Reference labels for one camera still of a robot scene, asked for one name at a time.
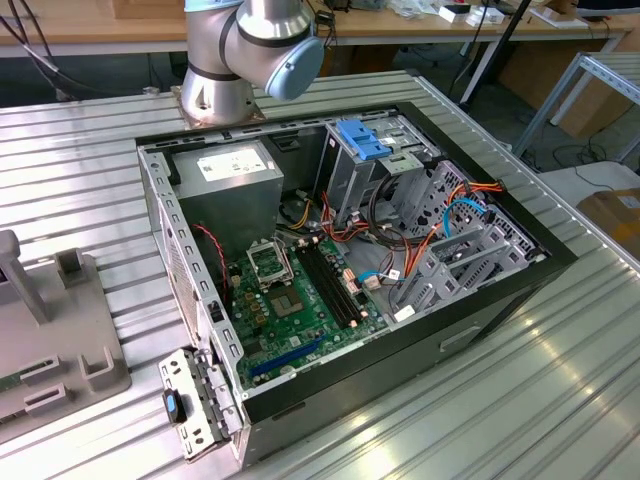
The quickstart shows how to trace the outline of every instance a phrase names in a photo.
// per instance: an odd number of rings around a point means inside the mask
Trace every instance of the blue cable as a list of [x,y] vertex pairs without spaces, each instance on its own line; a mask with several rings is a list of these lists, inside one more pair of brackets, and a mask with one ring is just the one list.
[[474,202],[473,200],[469,200],[468,198],[461,198],[460,200],[456,200],[454,202],[451,202],[451,205],[449,205],[445,211],[444,214],[442,215],[442,227],[444,228],[444,234],[447,238],[449,238],[451,236],[451,230],[449,229],[449,212],[451,211],[451,208],[459,203],[464,203],[466,205],[470,205],[473,208],[475,208],[476,210],[478,210],[480,213],[484,214],[487,213],[487,209],[484,208],[482,205],[480,205],[477,202]]
[[[386,274],[384,274],[384,273],[382,273],[382,272],[376,272],[376,271],[374,271],[374,270],[369,270],[368,272],[364,272],[364,273],[360,274],[360,276],[358,277],[358,281],[359,281],[360,283],[362,283],[362,282],[364,282],[367,278],[369,278],[369,277],[373,277],[374,275],[380,275],[380,276],[385,277],[385,278],[391,278],[389,275],[386,275]],[[405,280],[406,280],[406,279],[404,279],[404,278],[398,278],[398,279],[396,280],[396,282],[404,282]]]

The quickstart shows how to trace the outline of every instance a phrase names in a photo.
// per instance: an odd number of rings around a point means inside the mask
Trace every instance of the aluminum table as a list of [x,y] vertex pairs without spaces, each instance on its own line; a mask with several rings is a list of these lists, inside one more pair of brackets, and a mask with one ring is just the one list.
[[[575,76],[581,70],[584,70],[586,74],[580,79],[578,85],[569,94],[551,120],[554,125],[560,123],[562,116],[571,108],[580,94],[583,87],[582,83],[585,82],[585,79],[588,82],[591,76],[602,80],[636,105],[640,105],[640,53],[579,53],[562,77],[560,77],[560,80],[558,80],[558,83],[542,104],[536,116],[531,120],[527,129],[513,147],[513,152],[516,155],[520,156],[525,152],[531,144],[535,133],[547,120],[547,116],[553,106],[565,93],[567,87],[573,83]],[[619,163],[624,161],[638,145],[640,145],[640,133],[618,154],[615,161]]]
[[[252,469],[269,478],[637,478],[640,265],[424,79],[317,80],[270,119],[412,101],[580,260],[485,341]],[[185,128],[175,99],[0,111],[0,228],[27,265],[80,247],[97,259],[133,378],[126,392],[0,445],[2,478],[221,479],[194,464],[160,397],[156,362],[187,344],[146,216],[135,136]]]

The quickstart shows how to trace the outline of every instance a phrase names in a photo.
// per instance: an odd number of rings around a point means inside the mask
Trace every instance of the wooden desk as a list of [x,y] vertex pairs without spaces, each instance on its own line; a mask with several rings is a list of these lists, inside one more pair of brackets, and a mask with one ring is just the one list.
[[[315,9],[326,7],[321,0],[311,0]],[[116,20],[109,0],[30,0],[39,17],[54,55],[98,55],[115,53],[150,53],[185,51],[186,27],[184,19]],[[0,14],[8,16],[6,4]],[[533,17],[521,22],[512,36],[513,41],[581,40],[606,38],[603,51],[612,51],[632,27],[623,17],[615,17],[609,25],[593,24],[590,29],[557,29]],[[493,54],[502,25],[486,25],[478,41],[488,42],[478,68],[463,97],[466,101]],[[406,19],[392,10],[379,12],[351,10],[336,12],[338,45],[401,45],[419,43],[456,43],[472,41],[476,27],[466,23],[451,24],[435,15]],[[321,28],[320,35],[326,36]],[[32,42],[38,43],[35,34]],[[4,29],[0,29],[0,58],[25,56],[21,46]]]

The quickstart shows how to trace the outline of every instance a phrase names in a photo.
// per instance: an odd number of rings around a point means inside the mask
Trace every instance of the open computer tower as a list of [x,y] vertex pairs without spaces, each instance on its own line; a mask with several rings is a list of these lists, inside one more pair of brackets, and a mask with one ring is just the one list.
[[192,349],[185,457],[251,465],[486,337],[575,256],[408,103],[137,141]]

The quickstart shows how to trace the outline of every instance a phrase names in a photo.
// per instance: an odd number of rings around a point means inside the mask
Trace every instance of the gray robot arm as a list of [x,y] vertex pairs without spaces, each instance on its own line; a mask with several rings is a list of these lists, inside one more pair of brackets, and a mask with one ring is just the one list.
[[318,75],[324,49],[301,0],[186,0],[189,70],[184,111],[225,125],[254,110],[251,84],[279,100],[300,96]]

